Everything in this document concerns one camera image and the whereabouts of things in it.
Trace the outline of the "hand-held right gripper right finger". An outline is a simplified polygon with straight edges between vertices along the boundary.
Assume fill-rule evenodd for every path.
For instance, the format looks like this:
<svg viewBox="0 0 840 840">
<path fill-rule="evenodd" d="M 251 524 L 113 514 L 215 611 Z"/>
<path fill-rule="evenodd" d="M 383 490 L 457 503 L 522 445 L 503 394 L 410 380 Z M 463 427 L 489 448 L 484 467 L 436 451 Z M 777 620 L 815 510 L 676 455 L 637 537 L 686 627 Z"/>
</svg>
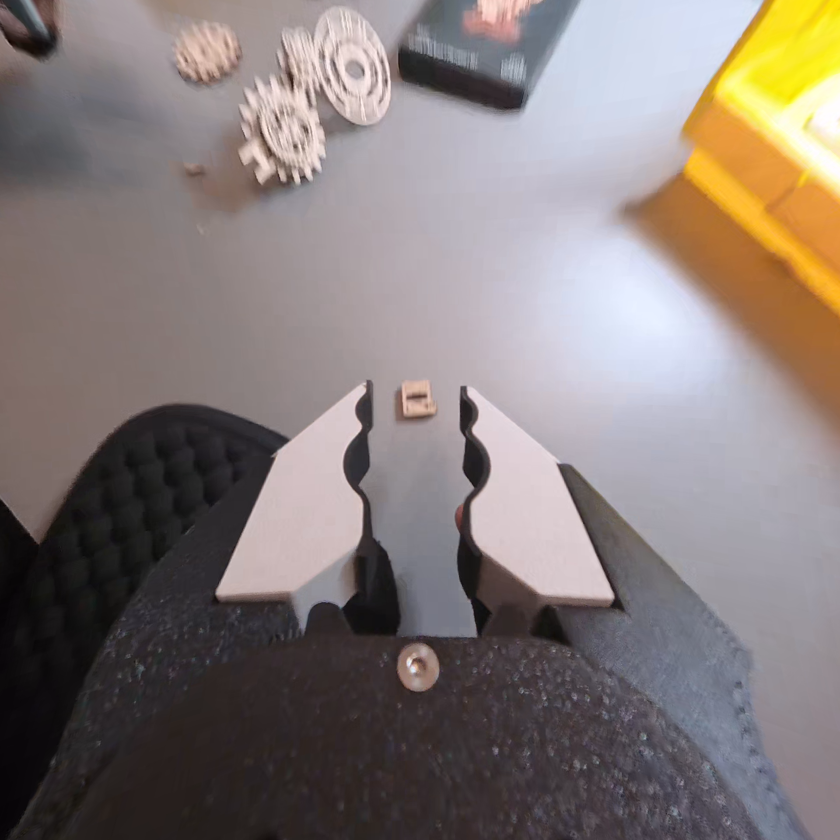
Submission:
<svg viewBox="0 0 840 840">
<path fill-rule="evenodd" d="M 458 577 L 483 630 L 499 613 L 533 626 L 548 607 L 611 607 L 615 592 L 560 462 L 473 386 L 459 395 L 465 439 Z"/>
</svg>

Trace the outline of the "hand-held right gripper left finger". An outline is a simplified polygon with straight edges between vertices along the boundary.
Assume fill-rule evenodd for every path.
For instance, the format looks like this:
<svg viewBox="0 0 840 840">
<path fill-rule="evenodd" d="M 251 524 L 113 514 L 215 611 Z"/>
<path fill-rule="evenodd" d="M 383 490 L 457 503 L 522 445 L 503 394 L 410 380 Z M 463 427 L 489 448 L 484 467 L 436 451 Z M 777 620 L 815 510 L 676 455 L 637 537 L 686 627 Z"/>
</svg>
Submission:
<svg viewBox="0 0 840 840">
<path fill-rule="evenodd" d="M 276 451 L 218 602 L 286 603 L 305 628 L 314 606 L 354 598 L 357 559 L 372 536 L 361 489 L 372 425 L 372 383 L 363 382 Z"/>
</svg>

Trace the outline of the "small wooden connector piece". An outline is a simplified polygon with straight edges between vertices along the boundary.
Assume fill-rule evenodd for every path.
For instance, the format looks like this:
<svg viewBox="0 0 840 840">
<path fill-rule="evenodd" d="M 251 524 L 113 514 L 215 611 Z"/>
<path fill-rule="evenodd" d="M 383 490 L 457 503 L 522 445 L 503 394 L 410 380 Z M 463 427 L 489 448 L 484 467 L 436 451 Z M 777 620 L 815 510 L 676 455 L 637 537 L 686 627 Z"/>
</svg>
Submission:
<svg viewBox="0 0 840 840">
<path fill-rule="evenodd" d="M 398 406 L 400 418 L 405 421 L 434 417 L 438 412 L 438 405 L 434 399 L 431 381 L 404 380 L 400 386 Z"/>
</svg>

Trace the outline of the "black textured seat cushion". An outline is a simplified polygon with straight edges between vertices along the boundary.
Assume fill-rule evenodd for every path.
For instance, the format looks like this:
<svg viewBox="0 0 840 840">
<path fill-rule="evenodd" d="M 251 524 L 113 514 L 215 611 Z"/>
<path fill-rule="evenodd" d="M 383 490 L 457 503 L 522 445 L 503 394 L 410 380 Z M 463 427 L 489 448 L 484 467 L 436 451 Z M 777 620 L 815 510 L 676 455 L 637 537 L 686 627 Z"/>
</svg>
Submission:
<svg viewBox="0 0 840 840">
<path fill-rule="evenodd" d="M 2 502 L 2 837 L 57 749 L 100 646 L 148 573 L 287 438 L 168 405 L 90 457 L 42 540 Z"/>
</svg>

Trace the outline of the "yellow plastic bin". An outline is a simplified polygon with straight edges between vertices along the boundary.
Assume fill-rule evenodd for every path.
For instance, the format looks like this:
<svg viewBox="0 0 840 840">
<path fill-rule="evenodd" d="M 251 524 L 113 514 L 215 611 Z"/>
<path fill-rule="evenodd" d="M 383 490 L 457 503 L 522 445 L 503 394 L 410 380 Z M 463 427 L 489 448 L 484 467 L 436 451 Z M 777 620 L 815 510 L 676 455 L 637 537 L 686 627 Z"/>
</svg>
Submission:
<svg viewBox="0 0 840 840">
<path fill-rule="evenodd" d="M 762 2 L 684 126 L 684 176 L 839 313 L 839 2 Z"/>
</svg>

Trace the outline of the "black puzzle box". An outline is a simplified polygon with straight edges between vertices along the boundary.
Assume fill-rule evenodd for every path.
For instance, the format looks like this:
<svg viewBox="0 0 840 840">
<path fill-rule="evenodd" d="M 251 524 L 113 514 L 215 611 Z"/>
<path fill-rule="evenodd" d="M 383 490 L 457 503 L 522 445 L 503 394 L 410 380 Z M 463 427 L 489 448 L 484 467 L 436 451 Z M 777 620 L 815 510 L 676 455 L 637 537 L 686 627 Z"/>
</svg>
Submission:
<svg viewBox="0 0 840 840">
<path fill-rule="evenodd" d="M 402 37 L 404 81 L 498 110 L 522 110 L 578 1 L 426 2 Z"/>
</svg>

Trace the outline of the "small stacked wooden gear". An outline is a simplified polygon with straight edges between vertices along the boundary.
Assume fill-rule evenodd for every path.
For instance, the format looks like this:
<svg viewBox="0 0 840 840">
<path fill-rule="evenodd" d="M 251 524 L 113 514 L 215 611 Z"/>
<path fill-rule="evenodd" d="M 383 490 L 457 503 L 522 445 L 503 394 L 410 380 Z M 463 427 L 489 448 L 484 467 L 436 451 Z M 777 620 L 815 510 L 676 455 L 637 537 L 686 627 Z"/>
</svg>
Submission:
<svg viewBox="0 0 840 840">
<path fill-rule="evenodd" d="M 179 76 L 196 85 L 213 85 L 232 74 L 242 57 L 238 37 L 218 22 L 192 24 L 175 37 L 173 58 Z"/>
</svg>

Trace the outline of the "wooden gear assembly with pegs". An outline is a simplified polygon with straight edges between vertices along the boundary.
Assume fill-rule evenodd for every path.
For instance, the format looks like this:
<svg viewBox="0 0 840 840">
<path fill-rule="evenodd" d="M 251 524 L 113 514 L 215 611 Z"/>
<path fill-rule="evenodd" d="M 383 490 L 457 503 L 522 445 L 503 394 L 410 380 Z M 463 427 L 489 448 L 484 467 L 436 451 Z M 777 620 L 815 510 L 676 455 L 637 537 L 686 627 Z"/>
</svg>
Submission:
<svg viewBox="0 0 840 840">
<path fill-rule="evenodd" d="M 298 186 L 312 181 L 326 158 L 319 100 L 355 127 L 376 125 L 391 104 L 391 66 L 370 22 L 344 6 L 325 10 L 313 31 L 285 28 L 277 62 L 275 75 L 244 90 L 238 157 L 259 186 Z"/>
</svg>

